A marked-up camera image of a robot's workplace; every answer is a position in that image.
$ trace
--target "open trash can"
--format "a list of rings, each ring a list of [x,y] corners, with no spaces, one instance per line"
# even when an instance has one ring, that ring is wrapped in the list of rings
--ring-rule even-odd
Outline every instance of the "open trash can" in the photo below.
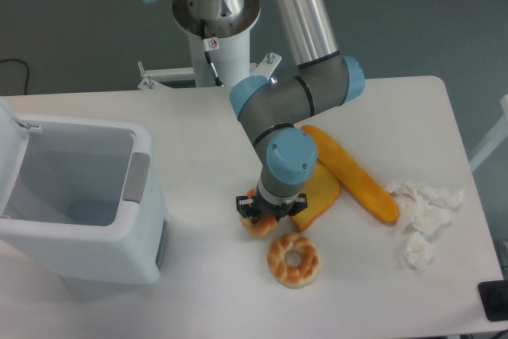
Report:
[[[153,153],[142,124],[15,115],[0,98],[0,239],[64,277],[154,283],[167,207]]]

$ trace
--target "white paper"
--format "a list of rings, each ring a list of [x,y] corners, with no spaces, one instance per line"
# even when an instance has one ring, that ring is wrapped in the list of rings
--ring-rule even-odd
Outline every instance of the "white paper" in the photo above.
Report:
[[[418,271],[423,271],[434,256],[432,245],[419,233],[414,232],[407,242],[404,257]]]
[[[391,182],[385,189],[398,206],[397,227],[413,232],[404,257],[413,268],[422,271],[434,254],[433,246],[427,240],[452,221],[452,210],[457,210],[464,200],[464,190],[435,188],[410,179]]]

